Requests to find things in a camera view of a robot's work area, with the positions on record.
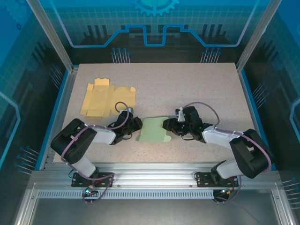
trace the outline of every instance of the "table surface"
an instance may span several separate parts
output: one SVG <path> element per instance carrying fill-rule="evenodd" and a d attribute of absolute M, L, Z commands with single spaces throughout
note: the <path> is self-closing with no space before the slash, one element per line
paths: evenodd
<path fill-rule="evenodd" d="M 194 101 L 211 105 L 220 116 L 219 128 L 245 131 L 253 128 L 250 112 L 234 63 L 140 63 L 80 64 L 68 104 L 63 127 L 74 118 L 86 124 L 108 125 L 111 115 L 90 119 L 80 114 L 88 83 L 109 78 L 110 84 L 136 88 L 135 116 L 139 118 L 174 116 L 174 110 Z M 195 105 L 203 122 L 215 124 L 214 113 Z M 232 159 L 231 149 L 172 136 L 170 142 L 138 142 L 135 132 L 130 140 L 117 145 L 92 143 L 86 156 L 93 163 L 113 162 L 217 162 Z M 55 155 L 54 162 L 61 162 Z"/>

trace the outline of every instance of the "glass panel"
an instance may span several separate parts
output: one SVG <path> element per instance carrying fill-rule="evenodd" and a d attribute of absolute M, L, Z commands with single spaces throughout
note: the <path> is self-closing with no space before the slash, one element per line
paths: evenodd
<path fill-rule="evenodd" d="M 268 2 L 41 1 L 77 64 L 237 62 Z"/>
<path fill-rule="evenodd" d="M 25 0 L 0 0 L 0 30 L 0 218 L 12 224 L 65 68 Z"/>
<path fill-rule="evenodd" d="M 300 180 L 300 26 L 299 1 L 284 0 L 244 70 L 258 115 L 283 181 Z M 299 203 L 293 181 L 288 194 Z"/>

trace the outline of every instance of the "gear logo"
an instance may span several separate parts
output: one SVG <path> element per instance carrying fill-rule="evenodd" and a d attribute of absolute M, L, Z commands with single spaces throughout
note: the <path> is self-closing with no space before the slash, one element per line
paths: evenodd
<path fill-rule="evenodd" d="M 174 5 L 178 3 L 179 0 L 134 0 L 133 2 L 135 9 L 139 9 L 141 13 L 146 13 L 148 16 L 169 13 L 169 10 L 175 9 Z"/>
<path fill-rule="evenodd" d="M 26 0 L 0 0 L 0 7 L 5 7 L 18 24 L 26 17 L 28 11 Z"/>

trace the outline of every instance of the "mounting plate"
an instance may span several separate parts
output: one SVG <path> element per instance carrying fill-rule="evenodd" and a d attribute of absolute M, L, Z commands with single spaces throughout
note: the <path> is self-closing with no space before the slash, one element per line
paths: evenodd
<path fill-rule="evenodd" d="M 198 188 L 231 188 L 233 185 L 234 187 L 238 187 L 239 183 L 238 180 L 231 183 L 229 179 L 226 179 L 219 183 L 219 185 L 215 184 L 214 180 L 210 176 L 210 172 L 195 172 L 194 178 L 197 181 Z"/>
<path fill-rule="evenodd" d="M 99 173 L 99 178 L 110 175 L 110 174 L 112 174 L 112 173 L 111 172 L 100 172 Z M 108 182 L 109 182 L 110 179 L 111 179 L 111 177 L 102 180 L 101 182 L 95 184 L 95 187 L 96 188 L 105 188 L 105 187 L 107 187 Z M 73 174 L 73 180 L 72 180 L 72 183 L 71 183 L 72 187 L 74 187 L 74 188 L 87 188 L 91 184 L 92 184 L 91 180 L 87 180 L 87 179 L 83 178 L 82 176 L 80 176 L 76 172 Z"/>

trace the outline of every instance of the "green paper piece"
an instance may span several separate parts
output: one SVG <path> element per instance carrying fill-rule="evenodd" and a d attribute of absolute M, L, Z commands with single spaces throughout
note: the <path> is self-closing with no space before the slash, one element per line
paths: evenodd
<path fill-rule="evenodd" d="M 142 125 L 141 135 L 137 137 L 139 142 L 169 142 L 171 136 L 162 128 L 164 120 L 168 117 L 145 118 Z"/>

